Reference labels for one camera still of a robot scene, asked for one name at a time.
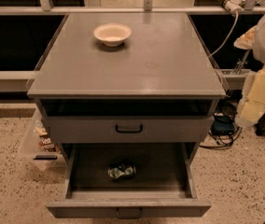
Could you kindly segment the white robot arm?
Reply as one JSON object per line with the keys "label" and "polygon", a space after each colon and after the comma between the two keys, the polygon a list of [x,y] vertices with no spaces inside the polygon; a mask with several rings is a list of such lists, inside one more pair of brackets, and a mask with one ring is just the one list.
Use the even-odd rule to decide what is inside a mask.
{"label": "white robot arm", "polygon": [[234,42],[238,49],[251,49],[253,57],[263,63],[257,72],[250,72],[244,81],[242,99],[237,107],[236,124],[252,127],[265,114],[265,14],[258,24]]}

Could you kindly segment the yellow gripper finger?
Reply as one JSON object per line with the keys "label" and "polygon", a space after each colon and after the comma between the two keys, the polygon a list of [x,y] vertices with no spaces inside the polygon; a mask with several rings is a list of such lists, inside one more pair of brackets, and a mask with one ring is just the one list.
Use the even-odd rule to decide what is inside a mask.
{"label": "yellow gripper finger", "polygon": [[244,81],[242,96],[235,122],[240,127],[252,127],[265,114],[265,68],[249,73]]}
{"label": "yellow gripper finger", "polygon": [[233,46],[237,49],[252,49],[256,29],[256,26],[250,28],[248,31],[246,31],[234,41]]}

